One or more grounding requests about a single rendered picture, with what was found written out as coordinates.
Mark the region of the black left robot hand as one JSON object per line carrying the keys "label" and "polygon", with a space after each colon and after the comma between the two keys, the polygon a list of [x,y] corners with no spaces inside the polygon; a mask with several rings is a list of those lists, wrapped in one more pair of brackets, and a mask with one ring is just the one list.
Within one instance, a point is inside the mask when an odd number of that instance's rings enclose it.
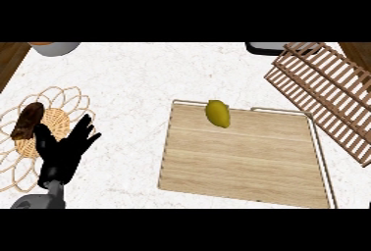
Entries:
{"label": "black left robot hand", "polygon": [[53,180],[58,180],[62,184],[71,181],[81,156],[102,136],[99,132],[89,136],[93,128],[92,118],[89,115],[84,115],[68,136],[56,140],[47,126],[44,124],[35,125],[35,147],[43,159],[37,181],[37,185],[41,188],[46,188],[46,184]]}

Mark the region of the yellow squash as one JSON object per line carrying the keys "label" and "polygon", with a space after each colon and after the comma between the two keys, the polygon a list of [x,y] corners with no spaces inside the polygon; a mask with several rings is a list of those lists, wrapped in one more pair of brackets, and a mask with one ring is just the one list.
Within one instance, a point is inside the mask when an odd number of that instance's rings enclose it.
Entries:
{"label": "yellow squash", "polygon": [[216,126],[226,128],[230,125],[229,109],[220,100],[208,101],[205,106],[205,117]]}

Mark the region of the pale wooden tray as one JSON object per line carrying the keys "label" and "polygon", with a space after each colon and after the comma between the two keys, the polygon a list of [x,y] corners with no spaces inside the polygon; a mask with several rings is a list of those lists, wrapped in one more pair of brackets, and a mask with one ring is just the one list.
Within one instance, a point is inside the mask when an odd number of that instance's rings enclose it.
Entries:
{"label": "pale wooden tray", "polygon": [[303,208],[334,208],[315,125],[296,111],[230,111],[223,128],[204,105],[171,105],[158,187]]}

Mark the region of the brown wooden slatted tiered shelf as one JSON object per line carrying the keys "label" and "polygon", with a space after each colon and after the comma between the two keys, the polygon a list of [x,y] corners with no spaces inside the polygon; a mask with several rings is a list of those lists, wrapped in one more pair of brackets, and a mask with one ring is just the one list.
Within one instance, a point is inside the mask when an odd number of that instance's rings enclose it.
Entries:
{"label": "brown wooden slatted tiered shelf", "polygon": [[371,165],[371,73],[325,42],[290,42],[263,77],[362,167]]}

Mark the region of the woven wicker flower placemat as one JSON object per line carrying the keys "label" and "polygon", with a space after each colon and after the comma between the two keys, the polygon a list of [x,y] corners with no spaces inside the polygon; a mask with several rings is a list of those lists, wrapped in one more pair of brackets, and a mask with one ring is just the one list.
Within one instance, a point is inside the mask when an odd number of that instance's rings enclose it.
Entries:
{"label": "woven wicker flower placemat", "polygon": [[28,193],[37,186],[41,158],[35,125],[44,124],[59,141],[84,115],[96,118],[90,96],[77,86],[50,86],[29,94],[15,107],[0,110],[0,192],[15,189]]}

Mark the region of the brown bread loaf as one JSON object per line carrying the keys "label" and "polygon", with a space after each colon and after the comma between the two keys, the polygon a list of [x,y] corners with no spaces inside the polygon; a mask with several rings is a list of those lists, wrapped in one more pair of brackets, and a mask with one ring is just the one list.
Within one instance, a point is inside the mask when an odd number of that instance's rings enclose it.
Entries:
{"label": "brown bread loaf", "polygon": [[34,127],[43,118],[44,107],[40,102],[31,103],[18,118],[10,134],[13,140],[31,139],[34,137]]}

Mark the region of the grey round pot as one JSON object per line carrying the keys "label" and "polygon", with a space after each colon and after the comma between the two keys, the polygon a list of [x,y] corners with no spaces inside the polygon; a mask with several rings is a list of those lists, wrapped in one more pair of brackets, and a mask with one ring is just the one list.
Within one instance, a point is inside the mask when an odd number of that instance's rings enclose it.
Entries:
{"label": "grey round pot", "polygon": [[52,43],[34,43],[29,45],[35,51],[46,57],[56,57],[68,54],[80,45],[80,42],[52,42]]}

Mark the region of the dark appliance with pale top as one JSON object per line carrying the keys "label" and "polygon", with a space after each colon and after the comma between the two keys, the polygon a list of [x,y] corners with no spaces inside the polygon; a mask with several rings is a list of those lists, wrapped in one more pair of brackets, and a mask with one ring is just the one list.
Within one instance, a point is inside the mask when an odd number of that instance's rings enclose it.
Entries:
{"label": "dark appliance with pale top", "polygon": [[278,56],[284,51],[285,42],[247,42],[250,53],[264,56]]}

